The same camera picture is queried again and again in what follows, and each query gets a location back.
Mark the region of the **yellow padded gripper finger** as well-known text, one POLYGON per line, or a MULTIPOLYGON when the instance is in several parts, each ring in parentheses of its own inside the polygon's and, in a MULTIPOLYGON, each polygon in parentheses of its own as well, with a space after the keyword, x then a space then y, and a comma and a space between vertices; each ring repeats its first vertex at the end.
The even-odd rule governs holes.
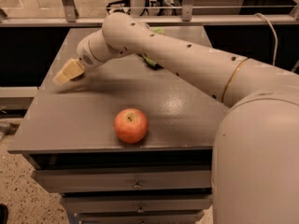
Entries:
POLYGON ((68 81, 81 76, 84 73, 84 66, 78 59, 69 59, 63 67, 56 73, 53 82, 63 85, 68 81))

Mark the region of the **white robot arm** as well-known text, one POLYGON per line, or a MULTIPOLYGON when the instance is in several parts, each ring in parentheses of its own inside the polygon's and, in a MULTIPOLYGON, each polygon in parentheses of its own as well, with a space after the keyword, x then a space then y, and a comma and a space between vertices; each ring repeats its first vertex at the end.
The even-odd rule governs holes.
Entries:
POLYGON ((213 145, 214 224, 299 224, 299 76, 244 56, 153 32, 125 13, 108 15, 54 80, 129 54, 226 105, 213 145))

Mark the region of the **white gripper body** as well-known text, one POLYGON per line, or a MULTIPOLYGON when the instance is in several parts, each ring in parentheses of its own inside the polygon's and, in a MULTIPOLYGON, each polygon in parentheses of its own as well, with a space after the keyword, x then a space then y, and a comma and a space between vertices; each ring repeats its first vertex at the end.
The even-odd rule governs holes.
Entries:
POLYGON ((122 50, 113 49, 105 40, 101 30, 84 37, 77 47, 79 61, 86 69, 95 68, 104 63, 121 58, 122 50))

